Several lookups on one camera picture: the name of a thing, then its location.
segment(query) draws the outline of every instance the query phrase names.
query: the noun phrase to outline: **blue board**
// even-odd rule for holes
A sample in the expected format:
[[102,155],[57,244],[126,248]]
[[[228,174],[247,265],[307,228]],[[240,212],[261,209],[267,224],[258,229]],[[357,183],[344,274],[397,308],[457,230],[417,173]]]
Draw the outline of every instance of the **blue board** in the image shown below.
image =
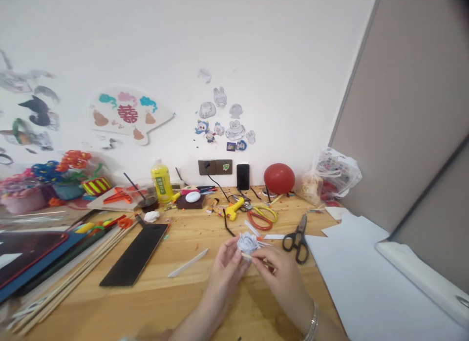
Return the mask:
[[64,254],[66,251],[68,251],[86,236],[86,234],[76,234],[72,232],[70,232],[69,234],[70,236],[67,241],[65,241],[55,250],[40,259],[36,264],[24,271],[20,276],[11,281],[8,285],[4,286],[0,290],[0,303],[10,297],[15,291],[25,285],[34,276],[39,274],[43,269],[47,268],[49,264],[54,262],[57,258],[59,258],[62,254]]

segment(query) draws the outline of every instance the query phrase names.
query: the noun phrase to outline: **hand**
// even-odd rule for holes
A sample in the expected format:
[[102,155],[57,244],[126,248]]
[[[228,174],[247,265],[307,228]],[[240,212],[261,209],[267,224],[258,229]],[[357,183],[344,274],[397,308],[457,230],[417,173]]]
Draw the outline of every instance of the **hand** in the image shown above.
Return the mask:
[[[308,333],[313,317],[313,300],[309,297],[295,260],[282,249],[268,246],[254,251],[253,264],[274,294],[285,314],[303,335]],[[262,263],[267,259],[275,270]]]
[[236,287],[251,266],[251,262],[241,259],[241,251],[237,249],[238,240],[239,237],[233,237],[221,245],[200,303],[205,311],[208,310],[216,318],[214,330],[224,320]]

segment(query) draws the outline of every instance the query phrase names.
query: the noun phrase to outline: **black scissors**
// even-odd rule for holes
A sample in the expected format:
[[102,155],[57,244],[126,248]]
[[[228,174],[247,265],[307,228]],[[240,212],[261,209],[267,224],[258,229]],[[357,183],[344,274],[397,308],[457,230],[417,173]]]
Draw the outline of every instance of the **black scissors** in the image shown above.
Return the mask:
[[[285,237],[283,238],[283,242],[282,242],[283,249],[286,250],[287,252],[290,252],[294,248],[297,249],[296,261],[299,264],[304,264],[308,260],[308,256],[309,256],[308,244],[306,243],[306,239],[304,238],[304,230],[306,229],[306,220],[307,220],[307,216],[306,214],[303,214],[303,217],[301,218],[301,221],[299,222],[299,225],[297,226],[296,231],[294,233],[285,235]],[[291,242],[291,245],[289,243],[285,245],[285,240],[288,238],[290,238],[288,242]],[[303,250],[306,250],[306,257],[305,259],[300,260],[299,255],[300,255],[300,252],[302,252]]]

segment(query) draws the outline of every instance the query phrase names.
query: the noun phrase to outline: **red balloon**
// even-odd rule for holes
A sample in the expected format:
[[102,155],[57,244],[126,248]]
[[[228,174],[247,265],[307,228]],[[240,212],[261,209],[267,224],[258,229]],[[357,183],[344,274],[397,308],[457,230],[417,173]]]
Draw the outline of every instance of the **red balloon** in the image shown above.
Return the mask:
[[264,182],[270,192],[288,193],[295,185],[295,174],[288,165],[272,164],[264,172]]

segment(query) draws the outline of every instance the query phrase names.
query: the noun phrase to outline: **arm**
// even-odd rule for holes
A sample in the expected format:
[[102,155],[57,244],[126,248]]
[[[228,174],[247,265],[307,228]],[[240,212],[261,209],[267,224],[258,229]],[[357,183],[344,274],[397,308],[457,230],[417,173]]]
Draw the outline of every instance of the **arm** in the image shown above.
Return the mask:
[[[314,306],[303,285],[296,262],[286,252],[274,246],[263,247],[253,252],[251,256],[254,266],[288,318],[306,336],[311,326]],[[275,266],[275,270],[267,269],[262,263],[263,259],[268,259]],[[319,310],[314,340],[345,341],[348,337]]]
[[202,300],[173,331],[169,341],[208,340],[221,325],[236,287],[251,265],[241,262],[238,240],[239,237],[233,237],[220,247]]

